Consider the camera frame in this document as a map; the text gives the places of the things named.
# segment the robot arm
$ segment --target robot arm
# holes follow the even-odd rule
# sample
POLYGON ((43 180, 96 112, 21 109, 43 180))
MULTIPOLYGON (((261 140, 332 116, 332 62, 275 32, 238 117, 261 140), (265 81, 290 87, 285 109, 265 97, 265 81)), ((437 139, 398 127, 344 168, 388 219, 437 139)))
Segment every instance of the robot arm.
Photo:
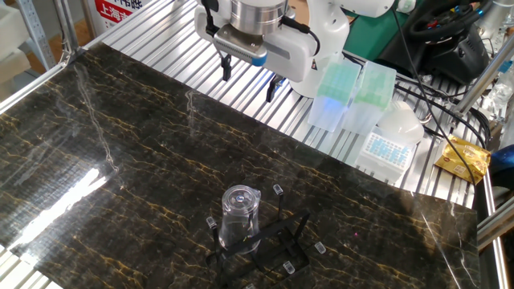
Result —
MULTIPOLYGON (((314 97, 324 66, 331 56, 342 52, 348 38, 349 21, 340 6, 377 17, 384 14, 394 0, 307 0, 310 31, 320 42, 317 54, 318 44, 312 35, 282 25, 282 17, 294 18, 294 12, 288 9, 288 0, 197 2, 200 5, 195 11, 195 29, 202 38, 212 42, 219 51, 288 78, 297 92, 314 97), (214 27, 208 26, 206 8, 214 27)), ((227 59, 223 61, 226 69, 227 59)))

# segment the black cable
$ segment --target black cable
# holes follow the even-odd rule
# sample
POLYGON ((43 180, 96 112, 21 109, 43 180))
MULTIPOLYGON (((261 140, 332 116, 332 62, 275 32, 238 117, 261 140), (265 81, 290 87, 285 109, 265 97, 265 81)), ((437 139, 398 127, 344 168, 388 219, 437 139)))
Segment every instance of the black cable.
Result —
MULTIPOLYGON (((430 104, 430 100, 428 99, 428 96, 426 96, 425 89, 423 88, 423 83, 422 83, 421 79, 419 78, 419 74, 418 74, 418 71, 416 70, 416 66, 414 65, 414 62, 412 61, 412 58, 410 57, 409 47, 407 46, 407 41, 406 41, 405 35, 403 34, 402 25, 400 25, 400 22, 398 21, 398 16, 396 15, 396 11, 394 9, 392 9, 392 11, 393 11, 394 20, 396 21, 396 25, 398 26, 398 30, 400 31, 400 35, 401 35, 402 41, 403 41, 403 46, 404 46, 404 48, 406 50, 407 57, 409 59, 410 65, 411 65, 411 67, 413 69, 413 72, 414 72, 414 75, 416 76, 416 79, 419 82, 419 88, 421 89, 421 92, 423 94, 423 98, 426 101, 426 106, 428 107, 428 111, 430 112, 430 114, 432 116, 434 116, 434 112, 432 111, 432 105, 430 104)), ((471 170, 471 168, 467 164, 466 160, 464 160, 463 156, 461 156, 461 154, 459 153, 457 148, 451 143, 450 139, 448 138, 447 134, 444 132, 443 127, 438 122, 437 118, 434 117, 433 120, 434 120, 435 124, 437 125, 438 130, 441 131, 441 133, 444 136, 445 140, 447 140, 448 144, 451 146, 451 148, 455 151, 455 153, 457 154, 459 159, 466 166, 467 171, 470 173, 471 183, 473 184, 475 192, 478 192, 478 190, 476 189, 476 182, 475 182, 475 177, 473 176, 473 171, 471 170)))
POLYGON ((311 31, 311 27, 309 27, 305 24, 302 24, 300 22, 297 22, 295 19, 289 18, 287 16, 283 16, 282 20, 280 20, 280 22, 282 24, 284 24, 285 26, 289 26, 291 28, 297 29, 301 33, 311 35, 314 38, 314 40, 316 40, 316 44, 317 44, 316 45, 316 53, 314 53, 314 56, 318 55, 318 53, 320 52, 320 49, 321 49, 321 41, 318 38, 318 36, 316 34, 314 34, 314 32, 311 31))
MULTIPOLYGON (((343 55, 345 55, 345 58, 346 58, 346 59, 348 59, 348 60, 350 60, 351 62, 353 62, 353 63, 355 63, 355 64, 358 64, 358 65, 360 65, 361 67, 363 67, 362 63, 361 63, 359 60, 355 59, 353 56, 351 56, 351 55, 349 55, 349 54, 345 53, 344 51, 343 51, 343 55)), ((419 86, 419 83, 418 83, 418 82, 413 82, 413 81, 410 81, 410 80, 408 80, 408 79, 403 79, 403 78, 400 78, 400 77, 397 77, 397 79, 398 79, 398 80, 400 80, 400 81, 403 81, 403 82, 408 82, 408 83, 412 83, 412 84, 414 84, 414 85, 416 85, 416 86, 419 86)), ((395 86, 398 90, 400 90, 400 91, 402 91, 402 92, 408 93, 408 94, 410 94, 410 95, 412 95, 412 96, 414 96, 414 97, 419 98, 420 100, 424 100, 423 96, 419 95, 419 94, 418 94, 418 93, 416 93, 416 92, 412 92, 412 91, 410 91, 410 90, 407 90, 406 88, 403 88, 403 87, 401 87, 401 86, 399 86, 399 85, 397 85, 397 84, 395 84, 394 86, 395 86)), ((424 85, 424 86, 425 86, 426 88, 432 89, 434 92, 437 92, 437 91, 436 91, 435 89, 433 89, 433 88, 427 87, 426 85, 424 85)), ((443 107, 442 105, 440 105, 440 104, 438 104, 438 103, 434 102, 433 100, 429 100, 429 101, 430 101, 430 103, 431 103, 432 105, 434 105, 436 108, 439 108, 441 111, 443 111, 443 112, 445 112, 446 114, 450 115, 451 117, 455 118, 458 122, 460 122, 460 123, 464 124, 467 128, 469 128, 469 129, 471 130, 471 132, 473 132, 473 134, 475 134, 475 136, 476 136, 476 138, 479 140, 479 142, 480 142, 481 146, 482 146, 484 149, 486 148, 486 145, 487 145, 488 140, 490 140, 490 139, 491 139, 491 129, 489 128, 489 120, 488 120, 488 119, 483 115, 483 113, 482 113, 482 112, 479 112, 479 111, 478 111, 478 110, 476 110, 475 108, 471 108, 471 109, 470 109, 471 114, 473 114, 473 115, 478 119, 478 121, 480 122, 480 124, 482 125, 483 130, 484 130, 484 134, 485 134, 485 136, 486 136, 486 140, 484 140, 484 139, 482 138, 482 136, 480 135, 480 133, 479 133, 479 132, 478 132, 478 131, 473 127, 473 126, 471 126, 467 121, 465 121, 463 118, 461 118, 461 117, 459 117, 459 116, 455 115, 452 111, 450 111, 450 110, 446 109, 445 107, 443 107), (479 117, 477 117, 477 116, 480 116, 480 115, 483 117, 483 119, 484 119, 484 120, 482 120, 482 121, 481 121, 481 120, 480 120, 480 118, 479 118, 479 117)), ((452 102, 453 102, 454 104, 458 104, 458 103, 459 103, 459 100, 452 100, 452 102)))
POLYGON ((435 132, 435 130, 433 130, 432 128, 428 128, 426 126, 424 126, 423 128, 425 129, 426 133, 429 133, 432 136, 438 136, 440 138, 444 138, 444 136, 442 134, 435 132))
MULTIPOLYGON (((414 97, 418 97, 419 99, 421 100, 425 100, 425 98, 423 96, 420 96, 419 94, 417 94, 416 92, 412 92, 406 88, 403 88, 399 85, 395 85, 395 87, 405 93, 408 93, 414 97)), ((486 142, 485 140, 482 138, 482 136, 480 135, 479 132, 476 131, 475 128, 473 128, 473 126, 471 124, 469 124, 467 121, 465 121, 462 117, 460 116, 457 116, 455 115, 452 111, 448 110, 447 108, 443 107, 441 104, 438 104, 436 102, 434 102, 433 100, 428 100, 428 103, 435 106, 436 108, 439 108, 440 110, 442 110, 443 112, 445 112, 446 114, 450 115, 451 117, 454 117, 458 122, 464 124, 467 128, 469 128, 471 130, 471 132, 473 132, 473 134, 476 135, 476 138, 479 140, 480 144, 482 145, 482 147, 485 149, 486 148, 486 142)))
POLYGON ((316 46, 316 52, 314 53, 314 56, 316 56, 316 55, 318 55, 318 53, 320 53, 320 49, 321 49, 320 39, 318 38, 318 36, 316 34, 314 34, 314 32, 309 31, 308 33, 314 38, 314 40, 316 40, 317 46, 316 46))
POLYGON ((491 44, 491 58, 495 58, 495 48, 492 46, 492 40, 490 38, 482 40, 489 40, 489 43, 491 44))

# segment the white container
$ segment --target white container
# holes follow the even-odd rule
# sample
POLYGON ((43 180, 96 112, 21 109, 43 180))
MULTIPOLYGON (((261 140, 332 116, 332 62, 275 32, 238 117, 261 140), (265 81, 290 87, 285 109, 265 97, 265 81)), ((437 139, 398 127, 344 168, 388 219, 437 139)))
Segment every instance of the white container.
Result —
POLYGON ((404 144, 386 139, 379 128, 368 135, 355 166, 373 172, 377 179, 396 182, 409 169, 416 144, 404 144))
POLYGON ((336 130, 348 110, 361 66, 347 60, 332 62, 324 73, 308 116, 308 123, 329 132, 336 130))
POLYGON ((19 10, 0 5, 0 61, 29 39, 19 10))
POLYGON ((357 81, 355 96, 343 118, 343 129, 367 136, 389 106, 395 81, 394 69, 367 62, 357 81))
POLYGON ((0 61, 0 83, 13 79, 29 68, 31 68, 31 64, 25 53, 14 49, 4 60, 0 61))

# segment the black marble surface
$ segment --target black marble surface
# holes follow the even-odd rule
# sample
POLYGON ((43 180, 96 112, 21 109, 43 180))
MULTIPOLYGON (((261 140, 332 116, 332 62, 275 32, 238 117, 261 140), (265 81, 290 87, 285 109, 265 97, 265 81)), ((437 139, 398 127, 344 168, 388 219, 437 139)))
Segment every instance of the black marble surface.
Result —
MULTIPOLYGON (((206 218, 244 184, 263 192, 265 226, 275 183, 287 215, 311 212, 311 267, 278 287, 479 287, 473 211, 375 181, 104 45, 0 115, 0 244, 64 288, 214 287, 206 218)), ((270 269, 239 286, 276 285, 285 270, 270 269)))

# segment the metal frame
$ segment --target metal frame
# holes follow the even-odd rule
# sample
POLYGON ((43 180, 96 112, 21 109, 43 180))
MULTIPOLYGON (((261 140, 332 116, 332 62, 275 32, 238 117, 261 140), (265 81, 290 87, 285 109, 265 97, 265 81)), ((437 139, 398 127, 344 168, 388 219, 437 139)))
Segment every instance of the metal frame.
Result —
POLYGON ((466 93, 463 100, 455 107, 455 112, 465 115, 476 104, 477 100, 482 96, 489 84, 498 75, 498 68, 506 59, 514 56, 514 37, 508 39, 504 46, 500 49, 495 58, 489 63, 486 70, 476 80, 475 85, 466 93))
POLYGON ((39 61, 41 61, 41 64, 49 71, 56 65, 55 58, 39 21, 38 13, 34 8, 34 3, 32 3, 32 0, 16 0, 16 3, 18 3, 19 10, 31 36, 27 44, 29 44, 39 61))
POLYGON ((73 61, 80 50, 79 40, 75 32, 75 24, 71 18, 68 0, 54 0, 55 10, 63 32, 63 56, 60 62, 73 61))
POLYGON ((95 26, 93 25, 93 17, 91 14, 91 9, 89 7, 88 0, 80 0, 80 3, 82 4, 84 18, 86 20, 86 24, 88 25, 89 36, 91 37, 91 39, 94 39, 96 38, 96 36, 98 36, 98 32, 96 31, 95 26))
MULTIPOLYGON (((72 22, 69 20, 71 17, 67 9, 67 0, 54 1, 59 4, 56 5, 56 8, 61 10, 61 13, 58 13, 59 18, 64 19, 65 21, 62 22, 68 25, 65 34, 68 33, 68 36, 74 35, 74 30, 69 27, 72 22)), ((191 13, 194 12, 192 8, 196 5, 196 3, 191 4, 191 2, 194 2, 194 0, 190 0, 190 2, 187 0, 155 0, 132 14, 126 21, 116 25, 107 33, 100 35, 88 45, 82 47, 82 50, 87 50, 99 42, 107 43, 126 55, 140 60, 225 104, 229 104, 233 108, 253 116, 297 140, 326 152, 340 161, 345 160, 352 153, 358 153, 353 147, 358 146, 363 141, 360 137, 344 131, 338 132, 332 137, 326 132, 320 132, 319 129, 309 128, 305 123, 312 100, 295 95, 287 83, 277 91, 277 97, 271 104, 261 105, 261 91, 267 87, 266 84, 271 79, 272 74, 238 61, 234 65, 235 73, 232 80, 227 83, 219 82, 219 71, 214 68, 218 67, 218 62, 214 61, 217 60, 215 51, 212 51, 212 46, 209 43, 197 39, 198 37, 195 38, 194 29, 191 30, 193 24, 190 17, 191 13)), ((75 41, 72 36, 68 39, 71 40, 69 43, 70 52, 75 52, 76 55, 80 54, 82 51, 74 47, 73 43, 75 41)), ((58 74, 66 65, 67 63, 60 63, 35 82, 0 103, 0 114, 58 74)), ((400 82, 400 84, 409 89, 417 89, 409 86, 408 83, 400 82)), ((431 85, 449 93, 462 92, 465 89, 451 88, 440 79, 434 79, 431 85)), ((426 106, 418 100, 412 100, 409 96, 398 92, 396 92, 395 98, 414 103, 418 117, 423 118, 426 115, 426 106)), ((442 114, 436 112, 434 117, 441 118, 442 114)), ((473 142, 477 141, 476 138, 469 136, 470 133, 462 127, 458 127, 455 134, 464 136, 464 138, 473 142)), ((417 190, 420 193, 435 197, 441 197, 440 193, 447 195, 449 191, 460 192, 457 197, 447 195, 445 198, 448 201, 471 207, 472 201, 470 200, 474 197, 474 192, 472 192, 468 183, 447 176, 438 168, 432 167, 430 170, 430 165, 435 158, 436 147, 437 140, 435 138, 424 140, 418 146, 418 153, 426 153, 428 157, 415 160, 407 175, 399 181, 398 186, 404 189, 414 186, 415 189, 410 190, 417 190), (412 179, 416 175, 419 181, 414 184, 412 179)), ((484 178, 484 182, 486 184, 487 210, 489 214, 493 214, 495 208, 488 174, 484 178)), ((499 238, 493 241, 493 247, 498 268, 498 279, 501 287, 507 288, 504 253, 499 238)))

